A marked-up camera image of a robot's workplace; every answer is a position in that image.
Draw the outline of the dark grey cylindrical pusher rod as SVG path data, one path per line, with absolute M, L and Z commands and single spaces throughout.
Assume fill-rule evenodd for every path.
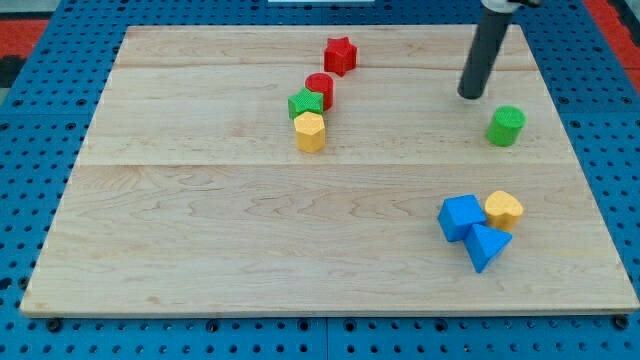
M 461 97 L 475 100 L 484 94 L 512 17 L 483 6 L 457 88 Z

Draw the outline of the grey rod mount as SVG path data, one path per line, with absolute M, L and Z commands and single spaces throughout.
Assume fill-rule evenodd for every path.
M 493 12 L 515 12 L 520 6 L 540 7 L 543 0 L 481 0 L 481 4 Z

